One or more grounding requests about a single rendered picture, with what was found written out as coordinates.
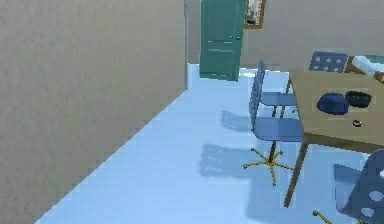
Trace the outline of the blue swivel chair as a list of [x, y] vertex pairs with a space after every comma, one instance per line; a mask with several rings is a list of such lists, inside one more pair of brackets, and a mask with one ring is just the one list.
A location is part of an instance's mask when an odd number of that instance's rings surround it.
[[[258, 82], [260, 83], [260, 87], [263, 87], [265, 75], [266, 75], [266, 65], [262, 59], [259, 59], [256, 77]], [[287, 88], [285, 93], [261, 91], [261, 102], [266, 106], [273, 107], [273, 112], [272, 112], [273, 117], [276, 116], [278, 106], [282, 107], [280, 117], [283, 117], [286, 106], [296, 105], [295, 95], [289, 92], [289, 88], [290, 88], [290, 83], [287, 83]]]
[[243, 168], [247, 169], [251, 166], [267, 165], [270, 169], [272, 183], [273, 185], [276, 185], [277, 180], [274, 167], [279, 166], [291, 170], [291, 167], [276, 161], [276, 158], [283, 154], [282, 151], [276, 151], [276, 144], [278, 142], [302, 142], [303, 134], [298, 119], [258, 116], [257, 113], [259, 104], [261, 102], [261, 97], [261, 77], [259, 74], [256, 74], [254, 77], [249, 101], [251, 131], [258, 139], [270, 141], [272, 145], [268, 157], [265, 157], [263, 153], [259, 152], [255, 148], [251, 148], [251, 151], [257, 153], [262, 158], [262, 161], [244, 163]]
[[362, 170], [333, 168], [336, 210], [357, 224], [384, 224], [384, 149], [373, 152]]
[[313, 53], [309, 69], [312, 71], [343, 73], [348, 55], [345, 52], [320, 51]]

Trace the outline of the teal room door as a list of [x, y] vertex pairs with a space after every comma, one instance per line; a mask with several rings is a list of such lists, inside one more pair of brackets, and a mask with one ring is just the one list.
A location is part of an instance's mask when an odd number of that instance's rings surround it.
[[201, 0], [201, 78], [238, 81], [246, 1]]

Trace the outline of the dark blue bowl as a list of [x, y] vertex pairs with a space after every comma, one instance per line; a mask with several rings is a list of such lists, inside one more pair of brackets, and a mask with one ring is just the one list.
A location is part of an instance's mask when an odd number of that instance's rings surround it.
[[348, 112], [349, 104], [340, 93], [325, 93], [317, 102], [317, 109], [332, 115], [344, 115]]

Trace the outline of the brown wooden table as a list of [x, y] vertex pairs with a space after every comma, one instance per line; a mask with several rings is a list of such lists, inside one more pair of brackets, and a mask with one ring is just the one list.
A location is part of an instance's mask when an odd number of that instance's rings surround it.
[[[384, 84], [354, 73], [291, 70], [289, 83], [296, 99], [303, 142], [286, 192], [284, 206], [289, 207], [300, 171], [311, 144], [372, 153], [384, 149]], [[317, 109], [325, 93], [361, 91], [372, 96], [366, 108], [352, 108], [345, 115], [330, 115]], [[354, 127], [353, 121], [362, 122]]]

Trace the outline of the black bowl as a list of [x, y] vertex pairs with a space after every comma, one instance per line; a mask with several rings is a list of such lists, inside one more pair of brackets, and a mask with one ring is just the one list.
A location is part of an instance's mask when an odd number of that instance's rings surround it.
[[366, 108], [369, 106], [372, 96], [360, 91], [348, 91], [345, 94], [345, 99], [352, 107]]

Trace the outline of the brown framed wall picture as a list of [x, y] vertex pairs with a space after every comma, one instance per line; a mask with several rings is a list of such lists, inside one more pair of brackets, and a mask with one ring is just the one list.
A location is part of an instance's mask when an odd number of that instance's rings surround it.
[[247, 0], [244, 28], [262, 29], [266, 0]]

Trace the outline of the white bed with brown frame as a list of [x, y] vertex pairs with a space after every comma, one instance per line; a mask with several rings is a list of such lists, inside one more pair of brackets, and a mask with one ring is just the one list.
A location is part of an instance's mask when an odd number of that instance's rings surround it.
[[384, 84], [384, 56], [349, 56], [344, 72], [371, 76]]

